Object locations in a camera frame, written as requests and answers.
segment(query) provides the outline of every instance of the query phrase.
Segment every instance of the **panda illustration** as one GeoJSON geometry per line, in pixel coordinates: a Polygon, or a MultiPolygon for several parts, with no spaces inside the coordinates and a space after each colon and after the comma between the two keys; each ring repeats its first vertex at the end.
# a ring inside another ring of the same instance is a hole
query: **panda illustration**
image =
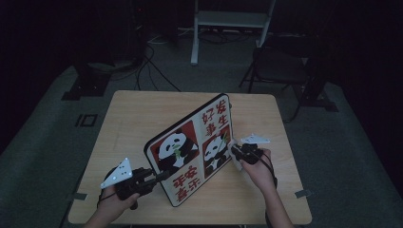
{"type": "Polygon", "coordinates": [[[157,148],[158,166],[163,171],[169,171],[169,176],[172,176],[182,166],[192,161],[197,156],[198,151],[197,145],[179,129],[168,136],[157,148]]]}
{"type": "Polygon", "coordinates": [[[228,146],[225,134],[216,137],[211,141],[204,152],[205,176],[210,176],[214,170],[220,168],[228,159],[228,146]]]}

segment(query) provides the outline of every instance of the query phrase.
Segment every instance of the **panda sign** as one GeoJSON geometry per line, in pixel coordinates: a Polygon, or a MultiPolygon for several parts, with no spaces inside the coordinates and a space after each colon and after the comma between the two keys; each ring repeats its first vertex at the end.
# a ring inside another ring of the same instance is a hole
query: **panda sign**
{"type": "Polygon", "coordinates": [[[229,160],[233,137],[229,98],[220,94],[150,140],[144,153],[172,206],[179,206],[229,160]]]}

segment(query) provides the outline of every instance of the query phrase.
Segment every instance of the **white stand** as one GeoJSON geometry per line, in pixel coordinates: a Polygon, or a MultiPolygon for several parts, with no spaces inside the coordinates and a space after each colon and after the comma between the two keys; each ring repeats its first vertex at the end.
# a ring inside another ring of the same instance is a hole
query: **white stand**
{"type": "Polygon", "coordinates": [[[267,13],[228,12],[228,11],[199,11],[199,0],[195,0],[195,25],[193,35],[193,48],[190,64],[196,66],[199,57],[199,25],[224,26],[243,28],[262,28],[260,40],[257,46],[261,47],[266,40],[266,34],[272,19],[273,8],[276,0],[270,1],[267,13]]]}

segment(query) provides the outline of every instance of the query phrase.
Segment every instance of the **human hand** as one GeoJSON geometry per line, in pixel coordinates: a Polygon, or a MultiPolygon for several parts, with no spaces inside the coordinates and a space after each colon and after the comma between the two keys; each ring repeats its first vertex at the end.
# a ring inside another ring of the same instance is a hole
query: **human hand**
{"type": "MultiPolygon", "coordinates": [[[[269,160],[269,158],[271,158],[271,151],[269,149],[262,150],[263,155],[261,156],[261,159],[264,160],[268,165],[272,166],[272,163],[269,160]]],[[[263,192],[272,188],[276,189],[273,176],[263,162],[258,161],[255,164],[249,164],[244,160],[240,160],[240,165],[242,165],[243,169],[249,174],[252,182],[257,186],[258,189],[260,189],[260,191],[263,192]]]]}
{"type": "Polygon", "coordinates": [[[135,193],[125,200],[120,200],[115,194],[115,186],[109,186],[104,190],[98,208],[94,215],[86,223],[85,227],[107,227],[116,220],[127,208],[132,206],[140,194],[135,193]]]}

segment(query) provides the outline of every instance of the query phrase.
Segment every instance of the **wooden table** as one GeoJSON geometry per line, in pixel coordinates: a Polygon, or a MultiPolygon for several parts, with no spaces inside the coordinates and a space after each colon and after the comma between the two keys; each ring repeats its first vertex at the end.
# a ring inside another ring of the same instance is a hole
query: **wooden table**
{"type": "MultiPolygon", "coordinates": [[[[100,183],[106,173],[129,158],[133,169],[150,165],[144,145],[190,112],[218,94],[117,91],[107,111],[78,193],[68,215],[71,223],[85,223],[96,209],[100,183]]],[[[271,95],[228,94],[232,105],[234,137],[254,133],[271,140],[262,144],[272,150],[278,177],[278,192],[294,224],[312,220],[302,190],[296,163],[271,95]]],[[[238,171],[232,161],[205,183],[181,206],[172,207],[162,187],[139,198],[139,208],[126,210],[115,223],[120,224],[265,224],[263,197],[248,175],[238,171]]]]}

